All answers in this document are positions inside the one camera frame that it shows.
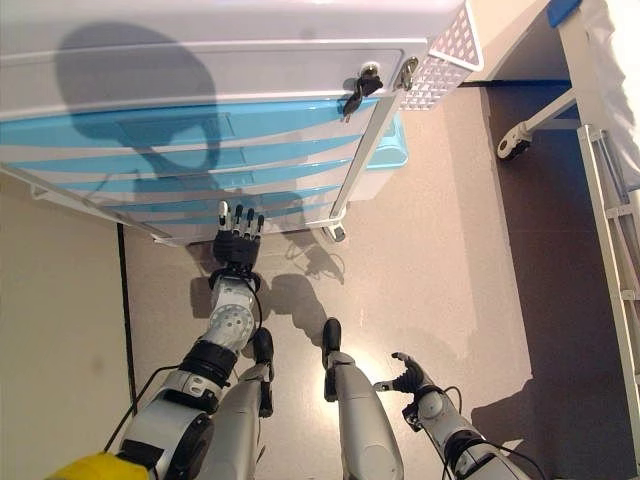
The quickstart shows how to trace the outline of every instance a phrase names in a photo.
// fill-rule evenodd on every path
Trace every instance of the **wall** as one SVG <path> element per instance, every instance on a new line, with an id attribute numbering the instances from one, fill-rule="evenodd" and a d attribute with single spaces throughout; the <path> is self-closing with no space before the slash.
<path id="1" fill-rule="evenodd" d="M 116 227 L 0 185 L 0 478 L 39 479 L 128 406 Z"/>
<path id="2" fill-rule="evenodd" d="M 568 79 L 564 52 L 545 12 L 548 0 L 470 0 L 485 60 L 467 81 Z"/>

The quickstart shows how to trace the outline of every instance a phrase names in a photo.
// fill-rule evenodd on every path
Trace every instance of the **white mesh basket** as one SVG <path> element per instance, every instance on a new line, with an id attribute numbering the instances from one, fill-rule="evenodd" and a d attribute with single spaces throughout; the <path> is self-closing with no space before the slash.
<path id="1" fill-rule="evenodd" d="M 469 2 L 451 26 L 431 46 L 429 54 L 413 74 L 413 87 L 402 102 L 403 110 L 429 110 L 457 88 L 471 72 L 483 67 Z"/>

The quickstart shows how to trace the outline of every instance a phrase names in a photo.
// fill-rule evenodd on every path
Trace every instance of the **robot finger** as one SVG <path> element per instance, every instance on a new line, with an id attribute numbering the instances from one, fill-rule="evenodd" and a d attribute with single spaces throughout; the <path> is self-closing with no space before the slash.
<path id="1" fill-rule="evenodd" d="M 250 208 L 247 211 L 247 221 L 244 226 L 244 233 L 242 234 L 242 238 L 245 240 L 249 240 L 251 238 L 251 223 L 253 222 L 253 216 L 255 215 L 255 210 Z"/>
<path id="2" fill-rule="evenodd" d="M 250 240 L 254 240 L 256 238 L 256 233 L 258 232 L 258 222 L 260 221 L 261 216 L 262 215 L 258 216 L 258 219 L 255 222 L 251 222 L 251 228 L 249 231 Z"/>
<path id="3" fill-rule="evenodd" d="M 256 243 L 260 242 L 260 238 L 262 237 L 262 227 L 264 226 L 264 215 L 260 215 L 258 217 L 258 228 L 256 230 L 256 234 L 253 236 L 253 241 Z"/>
<path id="4" fill-rule="evenodd" d="M 387 380 L 386 382 L 376 382 L 373 384 L 373 389 L 376 392 L 390 392 L 394 390 L 393 380 Z"/>
<path id="5" fill-rule="evenodd" d="M 222 200 L 218 203 L 218 223 L 220 224 L 220 230 L 230 230 L 229 225 L 229 204 Z"/>
<path id="6" fill-rule="evenodd" d="M 395 352 L 391 354 L 391 358 L 396 358 L 398 360 L 400 360 L 401 362 L 404 362 L 404 364 L 406 365 L 408 361 L 411 361 L 411 357 L 409 355 L 407 355 L 406 353 L 402 353 L 402 352 Z"/>
<path id="7" fill-rule="evenodd" d="M 233 219 L 233 234 L 240 236 L 240 220 L 242 219 L 242 205 L 236 207 L 236 214 Z"/>

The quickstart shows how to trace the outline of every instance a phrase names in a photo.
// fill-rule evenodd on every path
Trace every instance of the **drawer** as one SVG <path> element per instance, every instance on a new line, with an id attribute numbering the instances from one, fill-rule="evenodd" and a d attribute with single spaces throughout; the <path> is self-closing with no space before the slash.
<path id="1" fill-rule="evenodd" d="M 109 182 L 301 165 L 352 158 L 360 135 L 245 147 L 11 162 L 50 183 Z"/>
<path id="2" fill-rule="evenodd" d="M 396 114 L 371 156 L 366 170 L 358 178 L 350 200 L 374 198 L 393 173 L 406 165 L 408 157 L 409 151 L 404 137 L 402 120 Z"/>
<path id="3" fill-rule="evenodd" d="M 365 120 L 356 121 L 357 126 L 364 128 L 375 103 L 375 99 L 363 100 L 352 116 Z M 2 122 L 0 141 L 5 145 L 39 147 L 148 148 L 204 144 L 215 148 L 221 142 L 336 124 L 341 118 L 338 100 L 160 107 Z"/>
<path id="4" fill-rule="evenodd" d="M 101 205 L 222 199 L 270 192 L 304 190 L 344 181 L 351 158 L 319 164 L 252 171 L 167 176 L 157 179 L 59 183 L 58 187 Z"/>
<path id="5" fill-rule="evenodd" d="M 328 220 L 332 206 L 333 203 L 316 204 L 266 211 L 264 233 L 301 230 L 307 228 L 309 223 Z M 218 218 L 215 215 L 148 223 L 173 237 L 172 242 L 178 244 L 211 240 L 218 231 Z"/>
<path id="6" fill-rule="evenodd" d="M 341 185 L 327 185 L 292 192 L 273 192 L 259 195 L 227 195 L 232 209 L 242 204 L 245 208 L 253 208 L 257 212 L 293 208 L 315 204 L 333 203 L 340 192 Z M 207 198 L 187 200 L 183 202 L 164 202 L 146 204 L 115 205 L 111 210 L 123 214 L 139 222 L 157 220 L 178 220 L 198 216 L 211 216 L 218 211 L 219 199 Z"/>

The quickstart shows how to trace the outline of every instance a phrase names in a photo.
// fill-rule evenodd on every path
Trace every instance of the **robotic arm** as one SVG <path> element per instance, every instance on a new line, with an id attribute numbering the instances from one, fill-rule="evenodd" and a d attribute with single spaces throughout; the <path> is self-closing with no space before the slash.
<path id="1" fill-rule="evenodd" d="M 529 480 L 458 413 L 448 395 L 415 360 L 404 353 L 392 357 L 403 361 L 406 371 L 395 380 L 374 384 L 374 389 L 413 394 L 413 402 L 402 411 L 405 420 L 414 431 L 426 432 L 457 479 Z"/>

